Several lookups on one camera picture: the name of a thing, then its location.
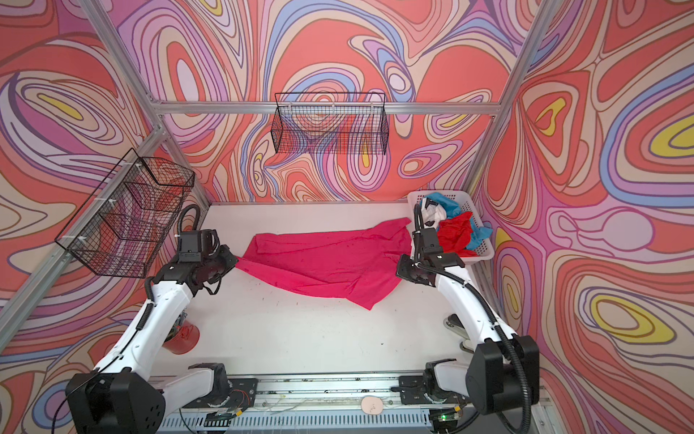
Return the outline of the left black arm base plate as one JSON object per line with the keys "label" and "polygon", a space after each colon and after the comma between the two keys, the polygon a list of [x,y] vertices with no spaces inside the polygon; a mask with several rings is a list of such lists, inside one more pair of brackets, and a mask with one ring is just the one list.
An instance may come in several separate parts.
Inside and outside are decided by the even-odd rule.
{"label": "left black arm base plate", "polygon": [[257,378],[229,378],[229,390],[221,396],[205,396],[184,406],[185,409],[247,409],[255,405],[258,394]]}

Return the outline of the magenta pink t shirt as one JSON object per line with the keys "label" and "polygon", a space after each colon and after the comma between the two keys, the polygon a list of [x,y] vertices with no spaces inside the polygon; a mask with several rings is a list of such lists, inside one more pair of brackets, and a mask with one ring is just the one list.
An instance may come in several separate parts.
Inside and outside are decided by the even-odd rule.
{"label": "magenta pink t shirt", "polygon": [[257,234],[237,268],[278,289],[370,310],[399,285],[399,259],[411,252],[409,224],[399,218],[357,231]]}

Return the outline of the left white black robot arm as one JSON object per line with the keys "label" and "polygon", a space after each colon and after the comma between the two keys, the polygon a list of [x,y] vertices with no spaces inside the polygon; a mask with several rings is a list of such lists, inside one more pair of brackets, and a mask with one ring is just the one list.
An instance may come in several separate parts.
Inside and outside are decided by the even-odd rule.
{"label": "left white black robot arm", "polygon": [[202,290],[215,295],[238,263],[214,229],[180,229],[172,260],[145,281],[146,302],[95,368],[65,389],[79,433],[155,433],[164,419],[198,399],[222,403],[231,393],[221,363],[199,363],[167,383],[150,375],[179,316]]}

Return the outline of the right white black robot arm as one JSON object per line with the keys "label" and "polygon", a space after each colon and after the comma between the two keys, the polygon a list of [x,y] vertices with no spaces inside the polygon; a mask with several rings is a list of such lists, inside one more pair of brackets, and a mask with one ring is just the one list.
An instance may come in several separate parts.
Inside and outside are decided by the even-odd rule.
{"label": "right white black robot arm", "polygon": [[436,231],[424,224],[420,204],[413,205],[413,215],[413,253],[400,258],[397,276],[443,295],[458,319],[454,327],[472,347],[465,358],[427,364],[424,396],[445,403],[459,395],[479,415],[497,416],[512,433],[528,433],[540,399],[537,343],[506,324],[475,287],[462,259],[444,252]]}

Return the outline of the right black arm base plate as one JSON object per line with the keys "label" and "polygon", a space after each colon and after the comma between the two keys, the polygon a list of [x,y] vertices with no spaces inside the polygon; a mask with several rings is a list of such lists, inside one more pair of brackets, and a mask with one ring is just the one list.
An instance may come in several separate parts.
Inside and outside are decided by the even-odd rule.
{"label": "right black arm base plate", "polygon": [[468,404],[466,397],[443,391],[424,374],[399,376],[398,384],[390,390],[399,394],[401,403],[405,405]]}

